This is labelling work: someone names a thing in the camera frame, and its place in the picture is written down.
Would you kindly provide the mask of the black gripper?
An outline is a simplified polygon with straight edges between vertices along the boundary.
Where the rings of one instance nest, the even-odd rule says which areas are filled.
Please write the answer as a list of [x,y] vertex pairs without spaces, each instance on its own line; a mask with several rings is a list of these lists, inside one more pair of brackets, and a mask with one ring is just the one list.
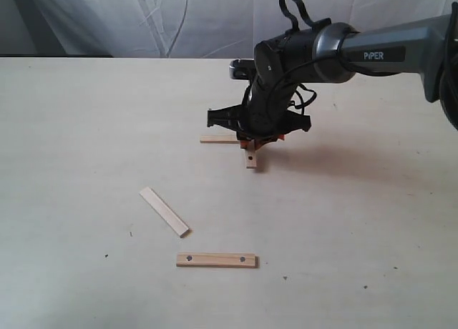
[[284,140],[285,134],[311,128],[311,118],[305,114],[308,102],[299,98],[293,103],[297,89],[305,87],[297,83],[281,83],[275,89],[264,85],[260,77],[254,77],[240,104],[207,112],[207,126],[219,126],[237,133],[240,148],[247,149],[254,139],[255,149]]

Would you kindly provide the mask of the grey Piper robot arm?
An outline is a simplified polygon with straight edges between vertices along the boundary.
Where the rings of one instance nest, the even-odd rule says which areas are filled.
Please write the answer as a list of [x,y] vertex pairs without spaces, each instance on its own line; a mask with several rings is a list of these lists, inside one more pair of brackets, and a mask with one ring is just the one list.
[[282,34],[258,43],[252,59],[230,64],[249,85],[239,105],[210,110],[208,126],[232,130],[257,146],[296,130],[308,131],[306,100],[293,96],[307,83],[340,84],[356,74],[418,74],[428,102],[439,102],[457,123],[457,16],[448,14],[385,29],[357,32],[345,23]]

